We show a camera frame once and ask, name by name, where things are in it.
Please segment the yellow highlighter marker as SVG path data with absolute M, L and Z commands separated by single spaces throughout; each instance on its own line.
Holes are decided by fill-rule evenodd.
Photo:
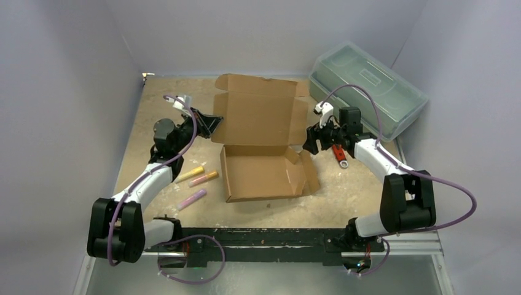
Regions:
M 202 173 L 205 172 L 205 169 L 203 166 L 199 166 L 197 168 L 193 168 L 191 169 L 190 171 L 188 172 L 185 172 L 185 173 L 182 173 L 180 174 L 176 179 L 175 179 L 175 183 L 180 183 L 180 182 L 183 182 L 187 179 L 190 179 L 190 178 L 193 178 L 195 176 L 198 176 Z

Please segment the orange pink highlighter marker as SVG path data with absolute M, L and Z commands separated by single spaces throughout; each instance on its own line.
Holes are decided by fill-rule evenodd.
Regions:
M 189 182 L 189 187 L 195 187 L 205 182 L 211 181 L 212 179 L 218 178 L 219 173 L 217 170 L 213 170 L 203 176 L 195 178 Z

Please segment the brown cardboard box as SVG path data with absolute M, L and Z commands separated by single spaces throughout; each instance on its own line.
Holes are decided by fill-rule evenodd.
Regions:
M 311 154 L 296 151 L 307 139 L 308 95 L 302 83 L 221 74 L 213 113 L 223 121 L 211 140 L 221 143 L 227 203 L 294 199 L 320 190 Z

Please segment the purple highlighter marker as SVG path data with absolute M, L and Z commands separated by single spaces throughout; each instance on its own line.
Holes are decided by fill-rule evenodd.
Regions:
M 185 200 L 183 200 L 182 202 L 178 203 L 176 205 L 176 209 L 178 211 L 182 211 L 185 208 L 187 208 L 188 206 L 190 206 L 191 204 L 193 204 L 194 202 L 196 202 L 197 200 L 199 200 L 202 197 L 204 197 L 206 194 L 207 194 L 207 190 L 206 189 L 200 189 L 199 191 L 197 191 L 194 194 L 192 194 L 190 197 L 188 197 Z

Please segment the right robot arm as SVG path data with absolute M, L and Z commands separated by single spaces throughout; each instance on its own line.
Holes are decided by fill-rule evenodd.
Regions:
M 318 103 L 313 111 L 320 119 L 307 128 L 303 148 L 313 155 L 341 148 L 363 163 L 383 184 L 378 211 L 350 219 L 345 233 L 336 240 L 338 244 L 360 250 L 379 236 L 434 225 L 434 189 L 427 171 L 415 171 L 404 165 L 383 148 L 376 136 L 365 132 L 358 108 L 341 108 L 338 118 L 329 103 Z

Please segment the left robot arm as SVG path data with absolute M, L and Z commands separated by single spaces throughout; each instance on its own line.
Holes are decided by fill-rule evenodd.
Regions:
M 92 206 L 87 239 L 87 254 L 105 258 L 113 266 L 135 263 L 143 251 L 162 245 L 167 251 L 180 249 L 183 234 L 180 220 L 169 217 L 143 221 L 143 211 L 151 201 L 180 174 L 182 152 L 197 136 L 210 138 L 224 120 L 191 110 L 182 115 L 184 122 L 160 119 L 153 127 L 154 143 L 142 174 L 127 188 L 110 198 L 98 198 Z

